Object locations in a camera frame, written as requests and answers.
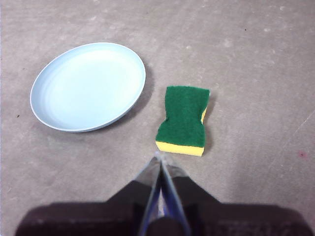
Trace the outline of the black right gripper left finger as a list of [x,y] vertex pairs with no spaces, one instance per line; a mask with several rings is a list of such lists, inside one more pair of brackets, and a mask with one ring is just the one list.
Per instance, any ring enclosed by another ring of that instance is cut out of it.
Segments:
[[31,209],[17,236],[135,236],[145,222],[160,175],[153,157],[138,176],[105,202],[52,203]]

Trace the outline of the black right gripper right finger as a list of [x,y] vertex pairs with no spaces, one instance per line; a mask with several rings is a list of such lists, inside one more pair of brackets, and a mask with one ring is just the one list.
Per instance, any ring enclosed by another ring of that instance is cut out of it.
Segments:
[[163,159],[165,200],[190,236],[313,236],[303,216],[275,205],[221,203]]

